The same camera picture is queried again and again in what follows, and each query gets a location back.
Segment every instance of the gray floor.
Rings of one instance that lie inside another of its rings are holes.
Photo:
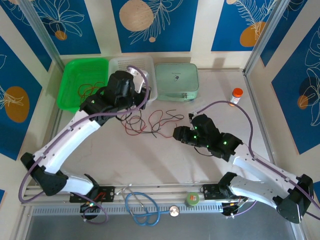
[[[104,225],[80,216],[36,216],[27,240],[294,240],[290,223],[274,209],[257,203],[252,210],[225,219],[220,213],[162,215],[154,227],[138,226],[129,215],[111,215]]]

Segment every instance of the small bottle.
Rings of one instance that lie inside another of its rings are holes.
[[[240,98],[242,97],[242,95],[244,94],[244,91],[241,88],[235,88],[233,89],[232,95],[230,97],[230,102],[234,103],[234,104],[238,104]]]

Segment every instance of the orange bottle cap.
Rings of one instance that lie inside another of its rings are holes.
[[[236,98],[240,98],[244,94],[244,91],[241,88],[235,88],[232,92],[232,95]]]

